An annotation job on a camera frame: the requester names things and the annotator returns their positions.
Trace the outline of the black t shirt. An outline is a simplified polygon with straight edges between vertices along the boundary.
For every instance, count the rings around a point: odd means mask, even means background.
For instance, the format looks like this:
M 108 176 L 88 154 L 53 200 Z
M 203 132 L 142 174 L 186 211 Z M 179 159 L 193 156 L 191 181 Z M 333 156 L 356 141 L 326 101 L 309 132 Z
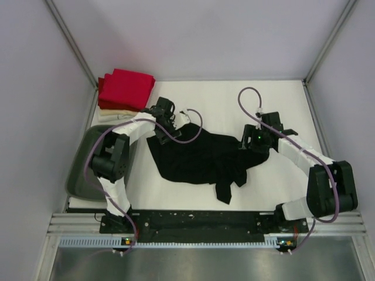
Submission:
M 156 136 L 146 141 L 162 178 L 172 182 L 214 184 L 216 198 L 225 204 L 231 201 L 231 184 L 245 185 L 247 170 L 266 162 L 270 155 L 240 149 L 240 141 L 235 137 L 204 129 L 187 144 L 171 140 L 162 145 Z

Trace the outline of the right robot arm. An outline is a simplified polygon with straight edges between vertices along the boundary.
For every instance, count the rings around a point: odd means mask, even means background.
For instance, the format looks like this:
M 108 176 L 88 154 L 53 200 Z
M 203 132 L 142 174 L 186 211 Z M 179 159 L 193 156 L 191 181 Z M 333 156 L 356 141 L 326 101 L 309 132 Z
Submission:
M 347 161 L 335 161 L 308 145 L 293 129 L 285 129 L 278 112 L 257 113 L 258 124 L 247 124 L 240 149 L 267 153 L 274 149 L 301 169 L 308 178 L 306 196 L 278 204 L 274 226 L 285 232 L 295 220 L 338 214 L 358 207 L 353 169 Z

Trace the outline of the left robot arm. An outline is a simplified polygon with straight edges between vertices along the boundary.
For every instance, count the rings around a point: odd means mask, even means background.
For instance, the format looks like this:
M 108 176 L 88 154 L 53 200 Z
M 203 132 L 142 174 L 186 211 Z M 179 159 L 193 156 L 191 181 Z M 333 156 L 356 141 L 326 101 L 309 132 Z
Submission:
M 150 108 L 106 129 L 94 143 L 84 164 L 84 179 L 91 182 L 88 172 L 93 172 L 98 180 L 93 186 L 103 192 L 106 210 L 114 216 L 112 224 L 120 232 L 129 231 L 133 224 L 128 214 L 131 203 L 125 191 L 131 146 L 150 133 L 158 145 L 180 143 L 182 127 L 190 122 L 188 110 L 175 112 L 174 103 L 160 97 Z

